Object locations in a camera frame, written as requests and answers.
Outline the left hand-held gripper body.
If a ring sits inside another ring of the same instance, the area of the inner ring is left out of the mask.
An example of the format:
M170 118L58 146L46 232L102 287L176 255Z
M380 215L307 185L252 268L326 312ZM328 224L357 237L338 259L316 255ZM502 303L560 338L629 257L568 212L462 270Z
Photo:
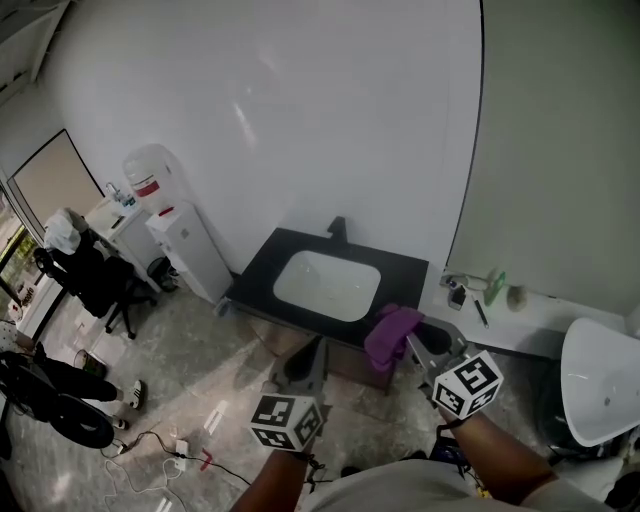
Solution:
M249 422L255 440L264 447L304 452L322 433L326 422L325 376L291 380L273 371L263 383Z

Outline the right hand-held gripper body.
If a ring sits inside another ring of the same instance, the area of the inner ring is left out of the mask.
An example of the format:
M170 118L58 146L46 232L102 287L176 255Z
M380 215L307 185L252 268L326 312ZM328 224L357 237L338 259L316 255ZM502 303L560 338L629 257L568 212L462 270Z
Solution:
M438 375L432 383L419 389L436 408L465 420L474 415L498 394L503 375L488 351L464 357L457 366Z

